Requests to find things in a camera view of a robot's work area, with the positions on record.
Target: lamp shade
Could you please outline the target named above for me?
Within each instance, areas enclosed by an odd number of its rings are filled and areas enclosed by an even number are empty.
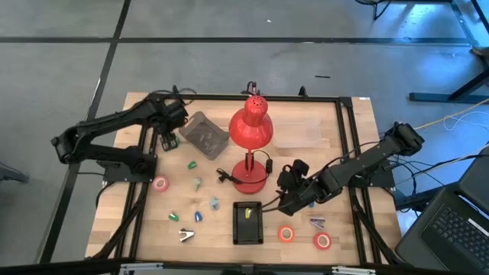
[[[262,96],[253,95],[229,122],[229,136],[240,147],[253,150],[266,146],[274,133],[268,103]]]

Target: yellow object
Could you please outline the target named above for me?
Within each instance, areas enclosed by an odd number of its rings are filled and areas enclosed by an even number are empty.
[[[244,210],[244,217],[250,218],[250,216],[251,216],[251,209],[245,209]]]

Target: laptop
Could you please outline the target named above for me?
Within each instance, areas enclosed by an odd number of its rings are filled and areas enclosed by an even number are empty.
[[[481,154],[489,154],[489,148]],[[489,157],[441,189],[396,246],[414,267],[489,275]]]

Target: red desk lamp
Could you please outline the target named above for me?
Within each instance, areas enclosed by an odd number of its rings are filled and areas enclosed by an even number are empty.
[[[246,100],[244,108],[237,111],[229,122],[229,136],[240,147],[248,149],[244,160],[238,162],[232,170],[232,176],[243,183],[235,183],[236,189],[244,194],[254,194],[265,186],[267,172],[265,167],[254,160],[251,150],[267,145],[274,132],[270,116],[267,115],[268,103],[256,95]]]

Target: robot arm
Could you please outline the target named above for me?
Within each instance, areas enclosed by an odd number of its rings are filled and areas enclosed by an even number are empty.
[[[421,149],[424,142],[408,124],[395,124],[374,147],[356,158],[332,167],[324,167],[317,176],[302,178],[309,167],[295,160],[290,170],[283,170],[277,185],[283,190],[278,209],[293,215],[311,202],[324,203],[339,195],[355,175],[368,177],[379,164],[394,154],[411,156]]]
[[[167,99],[174,99],[174,101],[167,105]],[[147,181],[154,177],[155,156],[143,154],[137,146],[121,149],[94,145],[91,142],[98,136],[127,126],[142,125],[144,128],[153,128],[157,131],[164,150],[174,149],[176,136],[173,130],[182,127],[187,121],[188,114],[184,105],[175,86],[173,86],[172,93],[152,92],[126,111],[91,121],[82,121],[66,129],[60,136],[53,138],[51,144],[55,147],[61,163],[79,163],[87,159],[98,160],[98,163],[104,168],[117,170],[113,171],[113,174],[123,175],[120,178],[112,178],[112,180],[131,178],[128,175],[131,174],[146,175],[144,179],[133,180]]]

